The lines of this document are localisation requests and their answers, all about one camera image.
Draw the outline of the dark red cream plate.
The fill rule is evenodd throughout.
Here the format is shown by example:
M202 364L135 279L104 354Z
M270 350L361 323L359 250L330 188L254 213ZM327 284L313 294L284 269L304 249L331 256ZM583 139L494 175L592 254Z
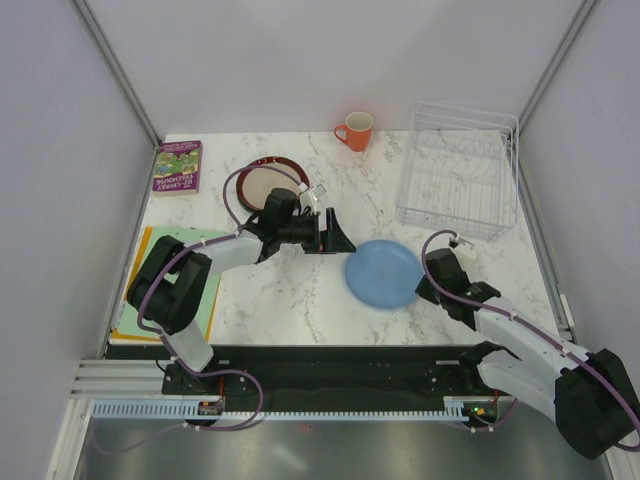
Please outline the dark red cream plate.
M252 165L266 165L268 169L255 168L243 171L236 181L236 194L240 205L249 212L264 208L267 196L274 188L284 188L299 193L298 185L310 185L303 168L295 161L279 156L262 157Z

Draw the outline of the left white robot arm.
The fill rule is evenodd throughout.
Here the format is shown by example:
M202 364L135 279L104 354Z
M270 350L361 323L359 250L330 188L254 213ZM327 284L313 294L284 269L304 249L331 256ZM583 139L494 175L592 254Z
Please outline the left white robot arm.
M320 213L309 192L296 195L275 188L264 208L253 213L237 233L190 246L171 235L155 242L126 293L138 313L139 326L156 333L171 356L185 368L185 382L208 393L219 382L211 363L214 351L195 321L208 278L236 267L259 264L283 244L299 245L306 254L354 253L356 246L341 229L335 210Z

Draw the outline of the white wire dish rack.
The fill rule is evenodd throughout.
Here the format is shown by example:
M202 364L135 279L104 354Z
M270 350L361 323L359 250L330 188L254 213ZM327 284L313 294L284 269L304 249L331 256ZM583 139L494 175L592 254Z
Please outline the white wire dish rack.
M400 223L482 240L515 228L519 139L515 115L415 103L396 197Z

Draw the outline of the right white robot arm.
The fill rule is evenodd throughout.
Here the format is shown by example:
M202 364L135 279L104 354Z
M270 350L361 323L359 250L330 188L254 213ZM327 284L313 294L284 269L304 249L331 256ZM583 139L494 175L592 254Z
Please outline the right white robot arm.
M591 352L534 325L497 289L470 280L452 248L424 250L416 292L453 320L486 337L458 368L467 392L487 387L515 397L554 422L577 453L595 459L611 448L636 453L639 398L621 358Z

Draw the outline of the blue plate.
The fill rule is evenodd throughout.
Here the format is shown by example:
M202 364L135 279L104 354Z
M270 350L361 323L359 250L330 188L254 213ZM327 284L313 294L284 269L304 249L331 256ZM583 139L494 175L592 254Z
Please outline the blue plate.
M382 310L409 306L423 277L416 255L391 240L371 240L357 247L344 265L349 291L362 303Z

